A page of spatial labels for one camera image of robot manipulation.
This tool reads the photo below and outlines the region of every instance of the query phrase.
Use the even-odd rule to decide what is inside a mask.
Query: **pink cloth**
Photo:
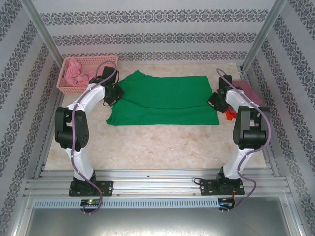
[[[89,81],[95,77],[95,71],[80,73],[81,64],[75,57],[69,62],[68,70],[65,74],[65,80],[71,86],[87,86]]]
[[[245,93],[245,95],[257,105],[262,105],[261,99],[255,93],[255,91],[251,88],[250,84],[245,80],[236,80],[233,81],[233,85],[235,87],[241,87]]]

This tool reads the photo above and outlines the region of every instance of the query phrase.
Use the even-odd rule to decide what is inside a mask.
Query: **marble surface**
[[[137,69],[158,77],[204,76],[213,91],[218,86],[216,68],[240,80],[236,64],[122,65],[121,79]],[[78,95],[64,97],[63,107]],[[90,162],[97,170],[130,169],[200,169],[220,168],[234,148],[234,121],[218,113],[220,125],[142,125],[111,126],[106,120],[110,107],[99,102],[88,116],[90,139],[87,145]],[[261,152],[253,155],[247,167],[266,167]],[[46,170],[71,170],[71,162],[59,144],[52,141]]]

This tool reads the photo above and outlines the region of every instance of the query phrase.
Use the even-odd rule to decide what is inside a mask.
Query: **cable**
[[[231,211],[229,208],[221,206],[221,205],[219,206],[219,210],[220,210],[220,208],[223,208],[223,209],[227,210],[228,213],[230,213],[230,211]]]
[[[256,187],[257,187],[257,183],[255,180],[251,179],[251,178],[247,178],[245,177],[244,175],[242,175],[241,173],[241,166],[243,164],[243,162],[245,161],[245,159],[247,158],[247,156],[249,154],[252,154],[252,153],[255,153],[255,152],[258,152],[258,151],[261,151],[263,150],[265,147],[267,147],[269,145],[269,142],[270,142],[270,139],[271,139],[271,125],[270,125],[270,122],[268,120],[268,118],[266,117],[266,115],[253,103],[253,101],[251,101],[249,98],[247,98],[243,93],[241,93],[237,88],[235,88],[233,86],[233,84],[231,84],[223,75],[220,74],[220,72],[222,72],[224,75],[227,75],[222,69],[220,68],[217,68],[217,73],[218,75],[220,76],[220,78],[222,78],[229,86],[231,86],[232,89],[234,89],[237,94],[239,94],[241,97],[243,97],[249,104],[251,104],[260,114],[261,116],[264,118],[264,120],[266,121],[267,123],[267,126],[268,126],[268,138],[267,138],[267,141],[266,143],[261,146],[259,149],[256,149],[256,150],[253,150],[253,151],[249,151],[247,152],[244,157],[242,158],[242,160],[240,161],[238,167],[237,167],[237,172],[239,174],[239,176],[245,180],[248,180],[248,181],[251,181],[254,183],[254,187],[252,188],[251,192],[244,198],[243,201],[241,201],[236,207],[234,207],[232,210],[235,210],[237,209],[237,207],[241,206],[249,197],[250,195],[255,191]]]
[[[113,84],[113,86],[116,85],[116,84],[118,84],[118,82],[119,82],[119,71],[117,71],[117,75],[118,75],[117,81]]]
[[[110,107],[109,105],[105,105],[105,101],[103,102],[103,106],[104,107]]]
[[[235,190],[234,189],[232,190],[232,199],[233,199],[232,204],[234,204],[235,203]]]
[[[200,186],[200,181],[201,181],[201,180],[202,180],[201,178],[194,178],[194,179],[193,179],[193,182],[194,182],[195,184],[197,184],[197,185]]]
[[[93,86],[91,89],[89,89],[88,91],[85,91],[85,93],[84,93],[81,97],[79,97],[77,103],[74,105],[73,110],[72,110],[72,149],[71,149],[71,163],[72,163],[72,166],[73,166],[74,170],[78,173],[78,175],[79,175],[81,178],[83,178],[86,182],[88,182],[90,185],[92,185],[92,186],[99,192],[99,195],[100,195],[100,197],[99,197],[100,202],[99,202],[98,207],[97,207],[94,211],[89,212],[89,213],[88,213],[89,215],[92,215],[92,214],[96,213],[96,212],[100,209],[100,207],[103,205],[103,193],[102,193],[102,191],[99,189],[99,187],[97,187],[97,186],[96,186],[94,183],[92,183],[89,179],[85,178],[85,176],[84,176],[83,174],[81,174],[80,171],[79,171],[79,170],[77,169],[77,167],[75,166],[75,163],[74,163],[74,151],[75,151],[75,141],[76,141],[76,137],[75,137],[75,118],[74,118],[74,116],[75,116],[75,111],[76,111],[77,107],[79,106],[79,103],[82,101],[82,99],[83,99],[89,92],[93,91],[93,89],[95,89],[97,86],[99,86],[100,84],[103,84],[104,82],[106,82],[107,80],[109,80],[109,79],[116,73],[116,71],[117,71],[117,66],[116,66],[116,64],[115,64],[113,61],[111,61],[111,60],[107,60],[107,61],[102,62],[102,63],[97,67],[96,72],[95,72],[95,77],[97,77],[97,73],[98,73],[98,70],[100,69],[100,67],[101,67],[102,65],[106,64],[106,63],[112,63],[112,64],[114,65],[114,69],[115,69],[115,70],[113,71],[113,73],[112,73],[110,76],[108,76],[106,79],[104,79],[104,80],[102,80],[101,82],[99,82],[99,83],[97,83],[96,85],[94,85],[94,86]]]

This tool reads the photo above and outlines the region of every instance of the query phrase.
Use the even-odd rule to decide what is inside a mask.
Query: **plastic basket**
[[[75,57],[77,61],[81,64],[81,73],[88,72],[91,70],[96,70],[97,67],[104,61],[111,60],[114,61],[117,65],[118,57],[117,56],[95,56],[95,57]],[[63,66],[61,68],[58,81],[57,81],[57,88],[63,92],[64,95],[68,94],[81,94],[83,93],[87,86],[71,86],[69,85],[64,76],[68,70],[69,62],[71,57],[67,57],[63,60]],[[112,63],[106,63],[104,64],[100,70],[102,71],[105,66],[111,66],[114,67],[114,64]]]

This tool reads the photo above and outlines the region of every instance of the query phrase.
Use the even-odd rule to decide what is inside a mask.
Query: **green cloth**
[[[125,93],[112,107],[108,124],[219,124],[207,104],[212,90],[206,76],[159,78],[137,70],[119,85]]]

